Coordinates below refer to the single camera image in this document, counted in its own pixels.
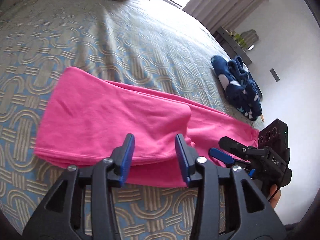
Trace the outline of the person's right hand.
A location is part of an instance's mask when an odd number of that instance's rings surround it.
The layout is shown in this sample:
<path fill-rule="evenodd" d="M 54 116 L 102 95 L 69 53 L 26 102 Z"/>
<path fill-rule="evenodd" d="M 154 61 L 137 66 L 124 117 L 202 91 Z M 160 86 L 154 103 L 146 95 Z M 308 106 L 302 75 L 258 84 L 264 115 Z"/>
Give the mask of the person's right hand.
<path fill-rule="evenodd" d="M 273 185 L 270 188 L 270 197 L 269 197 L 269 203 L 272 206 L 273 209 L 275 209 L 276 205 L 278 204 L 281 197 L 281 190 L 277 185 Z"/>

